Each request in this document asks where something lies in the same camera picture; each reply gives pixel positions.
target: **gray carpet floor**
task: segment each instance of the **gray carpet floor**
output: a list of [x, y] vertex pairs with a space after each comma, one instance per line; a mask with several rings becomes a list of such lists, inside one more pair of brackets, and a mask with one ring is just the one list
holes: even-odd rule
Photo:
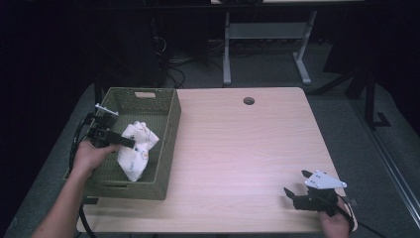
[[[231, 58], [231, 87], [302, 87], [305, 91], [316, 89], [338, 75], [323, 72], [330, 46], [309, 45], [304, 62], [312, 79], [311, 85], [303, 85], [294, 65], [291, 53], [299, 42], [253, 42], [257, 47], [248, 47], [247, 53]], [[222, 87], [223, 73], [220, 54], [208, 61], [194, 61], [177, 67], [185, 75], [184, 88]], [[170, 70], [181, 82], [179, 71]], [[348, 184], [346, 194], [352, 201], [358, 221], [370, 226], [386, 237], [420, 237], [419, 227], [411, 217], [394, 183], [385, 169], [376, 146], [368, 136], [364, 121], [358, 116], [363, 110], [364, 99], [350, 100], [345, 96], [348, 82], [342, 83], [322, 94], [308, 96], [312, 111], [324, 137], [331, 158], [341, 180]], [[173, 87], [170, 80], [164, 87]], [[86, 89], [67, 125], [52, 149], [43, 169], [20, 210], [10, 225], [5, 237], [29, 237], [32, 231], [52, 206], [67, 168], [73, 133], [79, 120], [93, 111], [93, 86]], [[378, 128], [377, 135], [395, 159], [417, 197], [420, 195], [418, 169], [420, 168], [420, 139], [399, 113], [392, 97], [380, 86], [376, 90], [376, 111], [383, 112], [391, 127]], [[98, 233], [97, 237], [152, 237], [152, 234]], [[189, 237], [213, 238], [216, 234], [159, 234], [159, 238]], [[232, 234], [235, 238], [270, 237], [323, 237], [322, 234]], [[375, 237], [363, 227], [351, 237]]]

